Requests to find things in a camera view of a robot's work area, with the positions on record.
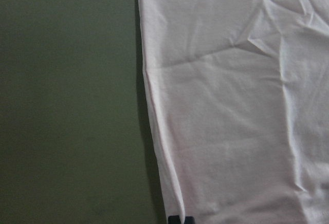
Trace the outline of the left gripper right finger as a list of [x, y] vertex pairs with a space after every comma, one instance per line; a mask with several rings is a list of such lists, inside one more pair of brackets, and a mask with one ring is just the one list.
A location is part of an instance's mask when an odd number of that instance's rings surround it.
[[193, 216], [186, 216], [185, 217], [185, 224], [195, 224], [195, 219]]

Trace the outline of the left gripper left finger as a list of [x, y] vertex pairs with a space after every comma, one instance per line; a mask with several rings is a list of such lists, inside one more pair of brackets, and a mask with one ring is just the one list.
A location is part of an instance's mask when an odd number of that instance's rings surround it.
[[179, 215], [172, 215], [168, 217], [168, 224], [181, 224]]

